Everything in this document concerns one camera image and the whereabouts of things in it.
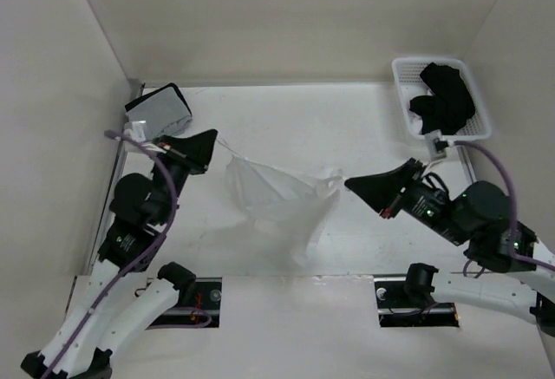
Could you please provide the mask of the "white tank top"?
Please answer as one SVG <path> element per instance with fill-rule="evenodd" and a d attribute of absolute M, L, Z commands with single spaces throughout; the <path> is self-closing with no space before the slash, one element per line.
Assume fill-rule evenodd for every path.
<path fill-rule="evenodd" d="M 317 176 L 249 160 L 221 137 L 232 154 L 225 187 L 234 205 L 257 231 L 278 239 L 297 266 L 306 266 L 335 211 L 345 178 L 326 167 Z"/>

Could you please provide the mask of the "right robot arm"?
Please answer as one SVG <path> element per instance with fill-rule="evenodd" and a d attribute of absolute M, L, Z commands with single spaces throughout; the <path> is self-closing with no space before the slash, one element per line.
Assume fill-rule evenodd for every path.
<path fill-rule="evenodd" d="M 534 231 L 511 214 L 508 195 L 476 181 L 452 197 L 445 181 L 416 159 L 396 169 L 345 181 L 346 188 L 383 219 L 405 212 L 481 269 L 512 280 L 507 287 L 413 263 L 403 282 L 379 294 L 378 306 L 394 326 L 419 326 L 435 306 L 461 303 L 494 310 L 554 334 L 554 255 Z"/>

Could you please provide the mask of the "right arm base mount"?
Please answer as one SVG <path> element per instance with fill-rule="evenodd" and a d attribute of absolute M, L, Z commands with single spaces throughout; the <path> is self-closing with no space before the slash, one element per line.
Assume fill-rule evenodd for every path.
<path fill-rule="evenodd" d="M 425 328 L 460 326 L 454 304 L 438 303 L 431 297 L 411 298 L 403 277 L 374 280 L 378 322 L 382 328 Z"/>

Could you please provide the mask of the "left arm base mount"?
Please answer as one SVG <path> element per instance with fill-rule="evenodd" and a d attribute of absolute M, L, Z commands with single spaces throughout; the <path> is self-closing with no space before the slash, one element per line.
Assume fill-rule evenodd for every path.
<path fill-rule="evenodd" d="M 177 304 L 158 316 L 148 329 L 218 328 L 222 285 L 222 278 L 199 278 L 191 291 L 181 293 Z"/>

